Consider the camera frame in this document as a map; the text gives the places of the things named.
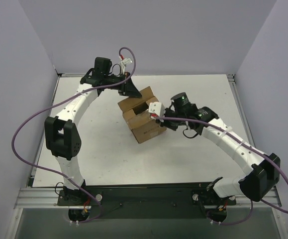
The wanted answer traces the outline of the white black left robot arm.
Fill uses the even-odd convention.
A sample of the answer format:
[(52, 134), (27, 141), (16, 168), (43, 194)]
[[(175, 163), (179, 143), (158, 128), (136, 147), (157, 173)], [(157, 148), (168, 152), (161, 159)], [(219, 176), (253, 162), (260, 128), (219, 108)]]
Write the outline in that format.
[(112, 61), (97, 57), (94, 67), (81, 78), (75, 98), (54, 117), (48, 117), (44, 122), (46, 147), (56, 158), (64, 174), (64, 195), (76, 205), (84, 203), (87, 198), (86, 191), (82, 189), (86, 183), (77, 159), (82, 146), (77, 126), (84, 113), (105, 89), (117, 90), (125, 97), (142, 97), (131, 80), (132, 73), (125, 70), (129, 64), (135, 64), (136, 61), (123, 57), (120, 60), (120, 73), (115, 75), (111, 72)]

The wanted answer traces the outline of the brown cardboard express box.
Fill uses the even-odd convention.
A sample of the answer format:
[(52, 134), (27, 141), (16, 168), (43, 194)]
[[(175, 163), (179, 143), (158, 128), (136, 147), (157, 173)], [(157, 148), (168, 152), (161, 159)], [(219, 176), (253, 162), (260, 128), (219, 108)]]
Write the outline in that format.
[(140, 91), (141, 98), (126, 98), (118, 102), (122, 116), (139, 144), (144, 143), (166, 131), (150, 118), (148, 108), (150, 103), (157, 102), (151, 87)]

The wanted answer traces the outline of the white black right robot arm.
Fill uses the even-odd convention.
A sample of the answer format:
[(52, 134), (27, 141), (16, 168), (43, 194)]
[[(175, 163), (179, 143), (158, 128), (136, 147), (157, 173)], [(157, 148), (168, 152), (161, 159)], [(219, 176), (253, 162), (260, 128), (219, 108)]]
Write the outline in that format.
[(244, 195), (258, 202), (278, 183), (281, 160), (274, 153), (266, 155), (252, 147), (231, 127), (208, 107), (198, 108), (192, 104), (186, 93), (179, 93), (171, 98), (171, 105), (166, 108), (161, 102), (149, 105), (151, 118), (161, 127), (177, 130), (185, 126), (210, 140), (230, 156), (241, 168), (242, 174), (236, 178), (218, 178), (209, 184), (208, 190), (219, 198)]

